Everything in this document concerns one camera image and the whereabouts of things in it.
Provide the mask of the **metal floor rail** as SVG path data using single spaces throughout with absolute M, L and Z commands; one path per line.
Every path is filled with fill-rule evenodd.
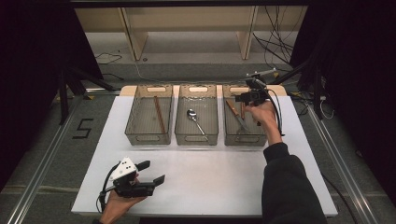
M 23 155 L 11 179 L 1 191 L 1 195 L 11 195 L 17 199 L 11 206 L 5 224 L 22 224 L 82 101 L 82 96 L 67 100 L 69 114 L 64 122 L 61 122 L 61 103 L 51 105 L 49 116 L 39 129 L 32 148 Z
M 375 216 L 374 210 L 371 208 L 369 201 L 363 194 L 358 182 L 350 172 L 347 163 L 343 159 L 338 147 L 334 143 L 328 129 L 324 122 L 317 118 L 314 109 L 309 106 L 307 108 L 309 117 L 313 121 L 320 138 L 326 150 L 328 151 L 330 158 L 339 174 L 348 195 L 353 202 L 363 224 L 379 224 L 378 218 Z

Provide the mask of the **person's right hand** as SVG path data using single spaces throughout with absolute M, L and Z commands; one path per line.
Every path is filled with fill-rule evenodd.
M 270 146 L 282 142 L 280 131 L 277 128 L 276 112 L 271 102 L 257 106 L 248 105 L 245 110 L 261 124 Z

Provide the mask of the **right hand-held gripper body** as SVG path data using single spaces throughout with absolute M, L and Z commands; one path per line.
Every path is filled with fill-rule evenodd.
M 270 98 L 264 76 L 274 72 L 276 72 L 276 69 L 272 68 L 266 71 L 246 74 L 246 83 L 249 86 L 249 91 L 243 100 L 245 105 L 260 105 Z

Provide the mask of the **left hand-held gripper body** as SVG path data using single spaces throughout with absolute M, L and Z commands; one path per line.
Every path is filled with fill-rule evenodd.
M 139 182 L 136 164 L 129 157 L 123 158 L 110 175 L 113 189 L 123 198 L 151 196 L 155 190 L 153 182 Z

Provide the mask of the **black curtain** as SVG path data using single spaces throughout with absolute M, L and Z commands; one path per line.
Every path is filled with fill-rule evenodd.
M 396 205 L 396 0 L 311 0 L 291 64 L 315 47 L 336 114 Z
M 73 8 L 0 0 L 0 190 L 32 144 L 68 66 L 103 77 Z

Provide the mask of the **wooden-handled knife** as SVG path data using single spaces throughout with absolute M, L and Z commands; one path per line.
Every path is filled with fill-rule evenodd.
M 248 126 L 245 123 L 245 121 L 242 119 L 242 117 L 240 116 L 240 114 L 238 113 L 236 108 L 234 107 L 232 100 L 229 100 L 229 99 L 226 100 L 226 104 L 231 109 L 231 111 L 233 112 L 233 115 L 236 117 L 237 121 L 239 122 L 239 124 L 241 126 L 239 131 L 248 133 Z

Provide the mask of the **light wooden shelf unit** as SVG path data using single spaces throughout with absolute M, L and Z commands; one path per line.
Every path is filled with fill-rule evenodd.
M 132 58 L 141 58 L 150 32 L 234 32 L 241 58 L 249 57 L 255 31 L 298 31 L 306 6 L 78 8 L 87 33 L 124 33 Z

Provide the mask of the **person's left hand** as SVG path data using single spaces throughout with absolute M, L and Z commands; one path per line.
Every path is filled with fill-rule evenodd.
M 105 211 L 102 213 L 99 222 L 101 224 L 115 224 L 134 205 L 145 200 L 145 197 L 123 198 L 112 190 L 108 196 Z

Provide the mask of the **clear grey plastic bin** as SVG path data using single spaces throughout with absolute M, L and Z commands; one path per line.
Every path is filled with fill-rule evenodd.
M 263 147 L 267 142 L 266 135 L 262 128 L 255 123 L 254 118 L 250 113 L 245 112 L 245 123 L 248 127 L 248 133 L 240 132 L 240 124 L 233 115 L 231 109 L 227 106 L 226 100 L 232 100 L 234 107 L 240 114 L 240 103 L 235 101 L 235 95 L 248 92 L 247 85 L 223 85 L 223 103 L 224 103 L 224 132 L 226 146 L 244 146 L 244 147 Z
M 124 133 L 132 145 L 169 145 L 172 85 L 139 85 Z
M 187 116 L 192 109 L 208 141 Z M 180 146 L 215 146 L 218 142 L 219 116 L 217 87 L 214 84 L 184 84 L 179 87 L 175 135 Z

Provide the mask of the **metal spoon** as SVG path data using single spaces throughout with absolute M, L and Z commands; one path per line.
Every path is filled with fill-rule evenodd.
M 196 112 L 190 108 L 187 110 L 187 116 L 190 120 L 192 120 L 196 124 L 202 136 L 205 138 L 206 141 L 208 141 L 207 135 L 205 134 L 204 130 L 202 129 L 201 125 L 198 122 Z

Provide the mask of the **black metal stand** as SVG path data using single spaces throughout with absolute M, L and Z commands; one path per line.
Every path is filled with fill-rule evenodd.
M 58 90 L 61 102 L 61 120 L 63 125 L 69 116 L 69 106 L 67 98 L 67 89 L 70 89 L 76 96 L 83 96 L 87 89 L 81 80 L 87 79 L 91 83 L 102 87 L 107 91 L 119 91 L 120 88 L 113 87 L 103 81 L 102 78 L 95 77 L 75 66 L 67 66 L 58 74 Z
M 318 62 L 315 59 L 308 59 L 300 65 L 293 68 L 286 75 L 276 78 L 271 82 L 271 85 L 278 85 L 284 81 L 300 74 L 297 82 L 297 88 L 300 91 L 312 90 L 314 94 L 313 106 L 315 114 L 319 119 L 323 119 L 320 109 L 321 96 L 321 70 Z

